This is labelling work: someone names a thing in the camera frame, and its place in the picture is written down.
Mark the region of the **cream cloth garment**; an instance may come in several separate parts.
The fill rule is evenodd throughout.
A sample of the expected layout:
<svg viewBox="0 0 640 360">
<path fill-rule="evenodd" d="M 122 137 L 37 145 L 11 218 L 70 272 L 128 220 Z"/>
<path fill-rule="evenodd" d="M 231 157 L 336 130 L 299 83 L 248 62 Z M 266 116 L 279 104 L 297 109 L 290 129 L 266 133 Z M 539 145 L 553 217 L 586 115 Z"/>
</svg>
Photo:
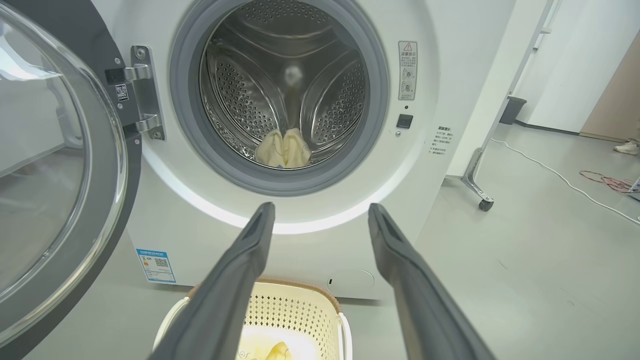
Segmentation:
<svg viewBox="0 0 640 360">
<path fill-rule="evenodd" d="M 310 165 L 311 150 L 300 129 L 289 129 L 284 135 L 278 129 L 274 129 L 262 139 L 254 157 L 263 166 L 299 169 Z"/>
<path fill-rule="evenodd" d="M 281 341 L 270 348 L 257 346 L 253 351 L 238 350 L 237 360 L 293 360 L 290 347 Z"/>
</svg>

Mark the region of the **blue energy label sticker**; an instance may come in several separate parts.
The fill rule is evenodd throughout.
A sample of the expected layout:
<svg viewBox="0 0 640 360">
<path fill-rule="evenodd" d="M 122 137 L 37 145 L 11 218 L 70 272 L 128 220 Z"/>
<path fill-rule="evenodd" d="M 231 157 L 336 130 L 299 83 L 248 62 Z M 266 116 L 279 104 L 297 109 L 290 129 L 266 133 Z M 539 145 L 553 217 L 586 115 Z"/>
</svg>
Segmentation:
<svg viewBox="0 0 640 360">
<path fill-rule="evenodd" d="M 135 249 L 147 280 L 158 284 L 177 284 L 165 251 Z"/>
</svg>

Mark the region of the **dark round glass washer door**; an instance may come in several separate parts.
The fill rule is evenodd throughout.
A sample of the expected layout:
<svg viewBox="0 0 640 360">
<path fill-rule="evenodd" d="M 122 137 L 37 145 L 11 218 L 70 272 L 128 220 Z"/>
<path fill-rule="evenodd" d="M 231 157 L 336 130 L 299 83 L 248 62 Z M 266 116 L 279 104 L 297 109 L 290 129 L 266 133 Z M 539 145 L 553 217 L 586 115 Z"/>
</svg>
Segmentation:
<svg viewBox="0 0 640 360">
<path fill-rule="evenodd" d="M 137 98 L 93 0 L 0 0 L 0 360 L 71 312 L 122 235 Z"/>
</svg>

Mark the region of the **steel washer drum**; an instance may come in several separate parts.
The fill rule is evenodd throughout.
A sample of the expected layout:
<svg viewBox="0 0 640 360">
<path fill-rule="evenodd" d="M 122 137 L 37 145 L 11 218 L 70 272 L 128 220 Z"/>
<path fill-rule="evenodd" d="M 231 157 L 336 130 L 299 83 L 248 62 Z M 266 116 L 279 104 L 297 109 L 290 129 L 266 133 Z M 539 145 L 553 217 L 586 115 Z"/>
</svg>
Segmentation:
<svg viewBox="0 0 640 360">
<path fill-rule="evenodd" d="M 203 106 L 215 132 L 258 166 L 272 130 L 298 128 L 309 166 L 353 139 L 370 98 L 370 77 L 354 37 L 327 12 L 298 0 L 250 0 L 231 9 L 205 44 Z"/>
</svg>

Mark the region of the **metal door hinge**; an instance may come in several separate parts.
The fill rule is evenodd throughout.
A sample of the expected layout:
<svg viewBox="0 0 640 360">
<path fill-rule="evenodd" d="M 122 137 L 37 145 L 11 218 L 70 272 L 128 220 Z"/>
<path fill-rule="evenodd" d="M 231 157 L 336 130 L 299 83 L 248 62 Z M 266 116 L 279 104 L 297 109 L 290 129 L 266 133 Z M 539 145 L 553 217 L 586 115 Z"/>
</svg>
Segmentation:
<svg viewBox="0 0 640 360">
<path fill-rule="evenodd" d="M 116 67 L 105 70 L 106 84 L 122 125 L 145 133 L 153 141 L 166 139 L 162 107 L 151 48 L 133 45 L 130 66 L 116 58 Z"/>
</svg>

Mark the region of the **white partition panel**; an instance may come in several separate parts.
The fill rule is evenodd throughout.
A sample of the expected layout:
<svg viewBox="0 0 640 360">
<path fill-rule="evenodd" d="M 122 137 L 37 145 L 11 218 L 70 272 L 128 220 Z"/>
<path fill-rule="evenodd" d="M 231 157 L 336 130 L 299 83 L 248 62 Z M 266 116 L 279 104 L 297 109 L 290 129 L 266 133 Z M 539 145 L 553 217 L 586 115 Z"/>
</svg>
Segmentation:
<svg viewBox="0 0 640 360">
<path fill-rule="evenodd" d="M 478 148 L 484 148 L 505 111 L 507 97 L 525 68 L 553 0 L 515 0 L 478 101 L 446 171 L 461 178 Z"/>
</svg>

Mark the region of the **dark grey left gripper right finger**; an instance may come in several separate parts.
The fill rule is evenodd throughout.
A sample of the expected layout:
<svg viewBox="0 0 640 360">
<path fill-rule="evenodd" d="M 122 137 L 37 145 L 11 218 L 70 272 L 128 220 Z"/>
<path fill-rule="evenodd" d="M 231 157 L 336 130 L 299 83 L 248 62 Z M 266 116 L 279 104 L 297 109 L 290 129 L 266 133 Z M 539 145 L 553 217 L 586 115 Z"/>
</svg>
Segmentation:
<svg viewBox="0 0 640 360">
<path fill-rule="evenodd" d="M 368 228 L 377 269 L 393 289 L 408 360 L 496 360 L 380 203 L 368 209 Z"/>
</svg>

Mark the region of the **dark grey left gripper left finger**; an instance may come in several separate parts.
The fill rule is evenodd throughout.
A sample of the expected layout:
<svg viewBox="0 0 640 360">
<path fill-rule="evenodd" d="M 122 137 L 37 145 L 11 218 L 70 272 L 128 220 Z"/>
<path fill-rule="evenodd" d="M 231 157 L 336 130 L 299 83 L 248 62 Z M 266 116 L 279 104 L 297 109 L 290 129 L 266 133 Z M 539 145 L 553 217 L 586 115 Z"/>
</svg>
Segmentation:
<svg viewBox="0 0 640 360">
<path fill-rule="evenodd" d="M 150 360 L 235 360 L 250 294 L 266 268 L 274 223 L 274 203 L 259 205 Z"/>
</svg>

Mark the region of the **dark waste bin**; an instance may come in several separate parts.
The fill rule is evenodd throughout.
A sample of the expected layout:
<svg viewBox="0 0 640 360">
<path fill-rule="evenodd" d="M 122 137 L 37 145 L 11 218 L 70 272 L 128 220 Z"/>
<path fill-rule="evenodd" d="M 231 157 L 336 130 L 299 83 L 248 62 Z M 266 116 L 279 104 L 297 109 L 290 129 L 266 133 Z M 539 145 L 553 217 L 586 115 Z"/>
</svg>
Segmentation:
<svg viewBox="0 0 640 360">
<path fill-rule="evenodd" d="M 504 125 L 512 125 L 521 112 L 527 100 L 516 96 L 507 96 L 507 104 L 500 117 L 499 123 Z"/>
</svg>

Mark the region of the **black text notice label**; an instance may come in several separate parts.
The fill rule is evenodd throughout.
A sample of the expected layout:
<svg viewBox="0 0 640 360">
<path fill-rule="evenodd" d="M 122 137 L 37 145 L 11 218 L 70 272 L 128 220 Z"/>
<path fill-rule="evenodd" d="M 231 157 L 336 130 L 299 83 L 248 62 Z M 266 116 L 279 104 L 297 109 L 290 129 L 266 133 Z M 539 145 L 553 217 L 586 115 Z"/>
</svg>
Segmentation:
<svg viewBox="0 0 640 360">
<path fill-rule="evenodd" d="M 437 126 L 434 134 L 427 142 L 428 153 L 437 157 L 443 157 L 453 143 L 454 131 L 450 126 Z"/>
</svg>

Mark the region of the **grey rubber door gasket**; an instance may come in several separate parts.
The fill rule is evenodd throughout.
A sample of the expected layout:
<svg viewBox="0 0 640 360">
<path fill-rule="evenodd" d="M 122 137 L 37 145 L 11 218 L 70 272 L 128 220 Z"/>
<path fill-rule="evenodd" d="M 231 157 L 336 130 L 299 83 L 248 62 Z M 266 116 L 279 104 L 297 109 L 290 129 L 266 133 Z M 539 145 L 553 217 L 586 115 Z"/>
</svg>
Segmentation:
<svg viewBox="0 0 640 360">
<path fill-rule="evenodd" d="M 241 157 L 210 123 L 201 94 L 201 59 L 213 30 L 231 9 L 251 0 L 198 0 L 179 28 L 170 62 L 174 111 L 194 150 L 222 178 L 265 196 L 306 196 L 330 187 L 354 171 L 374 147 L 386 118 L 389 74 L 373 23 L 356 0 L 298 0 L 335 18 L 355 40 L 365 60 L 369 99 L 354 137 L 320 164 L 302 169 L 274 169 Z"/>
</svg>

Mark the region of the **cream perforated laundry basket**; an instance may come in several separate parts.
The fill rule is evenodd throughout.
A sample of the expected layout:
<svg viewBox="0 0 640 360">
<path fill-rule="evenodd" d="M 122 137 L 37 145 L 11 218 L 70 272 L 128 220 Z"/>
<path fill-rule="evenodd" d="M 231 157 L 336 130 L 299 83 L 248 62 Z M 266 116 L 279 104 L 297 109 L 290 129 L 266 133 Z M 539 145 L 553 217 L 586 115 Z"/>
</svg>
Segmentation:
<svg viewBox="0 0 640 360">
<path fill-rule="evenodd" d="M 285 342 L 293 360 L 354 360 L 349 321 L 338 299 L 315 285 L 259 278 L 234 353 Z"/>
</svg>

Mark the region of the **brown wooden door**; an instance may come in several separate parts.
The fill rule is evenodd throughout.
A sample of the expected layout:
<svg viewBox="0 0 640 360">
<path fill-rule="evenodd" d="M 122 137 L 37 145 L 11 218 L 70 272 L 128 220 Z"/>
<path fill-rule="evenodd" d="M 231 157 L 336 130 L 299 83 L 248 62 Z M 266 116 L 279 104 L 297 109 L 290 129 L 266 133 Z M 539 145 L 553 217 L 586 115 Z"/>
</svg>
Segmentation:
<svg viewBox="0 0 640 360">
<path fill-rule="evenodd" d="M 626 142 L 640 120 L 640 30 L 599 97 L 579 135 Z"/>
</svg>

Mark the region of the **grey warning sticker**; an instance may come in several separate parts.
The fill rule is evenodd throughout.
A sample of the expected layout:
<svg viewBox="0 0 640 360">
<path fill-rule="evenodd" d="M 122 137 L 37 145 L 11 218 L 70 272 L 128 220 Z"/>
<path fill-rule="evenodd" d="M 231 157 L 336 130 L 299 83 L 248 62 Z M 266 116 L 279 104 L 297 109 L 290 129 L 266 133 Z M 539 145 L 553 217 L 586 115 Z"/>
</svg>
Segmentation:
<svg viewBox="0 0 640 360">
<path fill-rule="evenodd" d="M 399 87 L 398 100 L 413 101 L 418 82 L 418 43 L 398 42 Z"/>
</svg>

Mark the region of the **round drain filter cover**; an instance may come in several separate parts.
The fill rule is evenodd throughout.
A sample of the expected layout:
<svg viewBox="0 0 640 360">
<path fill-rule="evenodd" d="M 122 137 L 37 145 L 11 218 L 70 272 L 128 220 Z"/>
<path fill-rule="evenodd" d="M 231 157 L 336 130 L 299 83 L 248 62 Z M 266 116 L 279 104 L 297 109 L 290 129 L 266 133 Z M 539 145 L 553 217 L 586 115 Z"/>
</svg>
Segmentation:
<svg viewBox="0 0 640 360">
<path fill-rule="evenodd" d="M 339 269 L 327 278 L 326 287 L 335 297 L 373 299 L 375 278 L 365 269 Z"/>
</svg>

